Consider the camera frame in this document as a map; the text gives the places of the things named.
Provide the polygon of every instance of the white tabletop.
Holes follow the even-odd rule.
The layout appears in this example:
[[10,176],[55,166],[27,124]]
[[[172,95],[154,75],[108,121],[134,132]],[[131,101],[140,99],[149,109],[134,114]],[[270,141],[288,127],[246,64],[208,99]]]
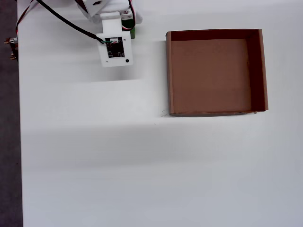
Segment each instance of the white tabletop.
[[[102,68],[97,41],[40,5],[21,22],[24,227],[301,227],[302,2],[137,3],[129,67]],[[269,111],[169,117],[166,32],[216,28],[263,29]]]

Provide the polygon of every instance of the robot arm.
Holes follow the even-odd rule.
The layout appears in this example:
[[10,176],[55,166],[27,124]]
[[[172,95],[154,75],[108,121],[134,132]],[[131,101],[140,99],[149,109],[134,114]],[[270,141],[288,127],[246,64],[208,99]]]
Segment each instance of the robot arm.
[[131,38],[134,26],[142,22],[134,0],[76,0],[84,16],[94,23],[102,22],[103,32],[96,34],[106,43],[98,42],[103,67],[133,64]]

